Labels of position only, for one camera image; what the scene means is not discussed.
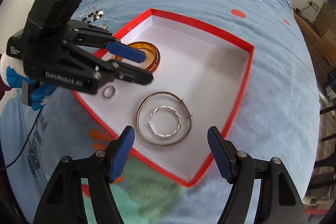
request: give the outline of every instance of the white cabinet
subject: white cabinet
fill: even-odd
[[[9,37],[21,30],[35,0],[3,0],[0,5],[0,51],[6,52]]]

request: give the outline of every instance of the electrical outlet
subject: electrical outlet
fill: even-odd
[[[316,2],[312,1],[312,0],[308,0],[308,3],[312,3],[312,7],[316,10],[319,11],[320,7],[316,4]]]

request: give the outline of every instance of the door handle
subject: door handle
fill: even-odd
[[[325,57],[326,60],[329,62],[329,64],[330,64],[332,67],[334,67],[334,66],[332,65],[332,63],[329,61],[328,57],[326,57],[326,56],[324,56],[324,57]]]
[[[323,73],[325,73],[325,71],[323,70],[323,68],[321,68],[321,66],[319,64],[317,64],[319,66],[319,68],[321,69],[321,71],[323,71]]]

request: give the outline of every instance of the red box edge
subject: red box edge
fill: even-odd
[[[133,19],[132,21],[127,23],[124,27],[122,27],[118,32],[116,32],[114,34],[114,36],[116,38],[119,38],[119,39],[123,38],[127,33],[129,33],[137,25],[139,25],[141,22],[143,22],[145,19],[147,19],[151,15],[163,17],[163,18],[170,19],[170,20],[174,20],[174,21],[177,21],[177,22],[195,27],[197,29],[209,32],[213,35],[216,35],[220,38],[225,39],[226,41],[240,47],[241,49],[243,49],[243,50],[245,50],[249,53],[249,60],[248,60],[247,66],[246,66],[244,77],[241,81],[241,85],[240,85],[235,103],[234,103],[234,105],[232,107],[232,110],[230,112],[230,115],[229,115],[229,117],[228,117],[228,119],[225,123],[225,126],[224,126],[224,128],[221,132],[221,135],[223,136],[223,138],[226,138],[227,135],[230,132],[230,129],[233,125],[234,120],[236,119],[236,116],[238,115],[238,110],[239,110],[239,108],[241,106],[241,103],[243,101],[243,97],[244,97],[244,94],[245,94],[245,91],[246,91],[246,88],[247,88],[247,83],[248,83],[248,80],[249,80],[249,77],[250,77],[250,74],[251,74],[255,47],[252,44],[240,39],[239,37],[236,37],[235,35],[227,32],[223,29],[220,29],[218,27],[210,25],[206,22],[203,22],[203,21],[200,21],[200,20],[197,20],[197,19],[194,19],[194,18],[190,18],[190,17],[184,16],[184,15],[179,15],[179,14],[175,14],[175,13],[172,13],[172,12],[167,12],[167,11],[163,11],[163,10],[156,10],[156,9],[146,10],[145,12],[140,14],[138,17],[136,17],[135,19]],[[102,58],[107,52],[108,52],[107,49],[102,49],[101,48],[94,55],[98,58]],[[81,105],[86,109],[86,111],[90,114],[90,116],[96,122],[98,122],[98,124],[100,126],[102,126],[103,129],[105,129],[112,137],[114,137],[116,139],[119,137],[107,124],[105,124],[91,110],[91,108],[80,97],[80,95],[78,94],[77,91],[74,90],[73,94],[75,95],[77,100],[81,103]],[[131,153],[133,155],[135,155],[139,160],[143,161],[145,164],[152,167],[157,172],[171,178],[172,180],[180,183],[181,185],[183,185],[185,187],[192,187],[192,186],[195,186],[197,183],[199,183],[202,180],[202,178],[205,176],[207,171],[209,170],[209,168],[211,166],[211,163],[214,159],[212,153],[209,153],[208,157],[206,158],[206,160],[202,164],[201,168],[196,173],[195,177],[193,177],[192,180],[185,181],[185,180],[181,179],[180,177],[178,177],[178,176],[166,171],[165,169],[161,168],[160,166],[158,166],[157,164],[155,164],[154,162],[152,162],[151,160],[149,160],[148,158],[143,156],[141,153],[136,151],[134,148],[131,149]]]

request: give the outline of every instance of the blue gripper pad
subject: blue gripper pad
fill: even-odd
[[[230,159],[227,156],[224,148],[221,145],[221,142],[219,141],[216,135],[216,132],[212,127],[210,127],[208,130],[208,144],[215,158],[217,167],[219,169],[222,178],[226,179],[228,182],[232,181],[233,175],[231,172]]]
[[[146,54],[136,48],[132,48],[126,44],[119,42],[107,43],[105,46],[111,54],[122,58],[141,63],[146,60]]]
[[[117,152],[111,160],[111,171],[109,173],[109,179],[111,183],[114,182],[116,178],[120,177],[134,143],[134,128],[131,126],[128,127],[129,129],[126,133],[126,137],[122,140]]]

